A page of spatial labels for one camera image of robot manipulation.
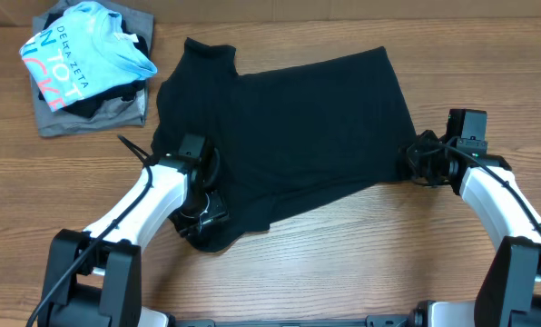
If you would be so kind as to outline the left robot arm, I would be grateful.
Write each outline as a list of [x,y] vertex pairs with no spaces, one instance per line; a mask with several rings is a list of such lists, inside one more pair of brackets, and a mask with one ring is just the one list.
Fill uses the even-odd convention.
[[202,236],[228,217],[215,189],[220,154],[186,134],[178,149],[150,155],[128,139],[143,164],[138,181],[106,215],[51,241],[41,300],[27,320],[38,327],[168,327],[172,315],[142,304],[142,254],[166,221],[183,238]]

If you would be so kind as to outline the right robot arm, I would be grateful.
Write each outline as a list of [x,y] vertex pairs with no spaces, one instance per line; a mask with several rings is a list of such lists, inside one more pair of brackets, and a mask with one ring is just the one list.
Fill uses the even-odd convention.
[[508,162],[488,153],[486,129],[487,112],[452,109],[444,135],[427,130],[400,151],[413,182],[450,186],[496,249],[474,301],[421,302],[407,326],[541,326],[541,217]]

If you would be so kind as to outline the black t-shirt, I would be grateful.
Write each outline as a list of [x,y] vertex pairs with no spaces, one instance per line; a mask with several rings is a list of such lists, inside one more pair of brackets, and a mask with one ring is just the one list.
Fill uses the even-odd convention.
[[206,137],[221,158],[229,217],[189,239],[216,253],[246,233],[377,183],[410,177],[400,149],[416,132],[384,47],[316,64],[238,74],[230,45],[184,44],[162,83],[152,150]]

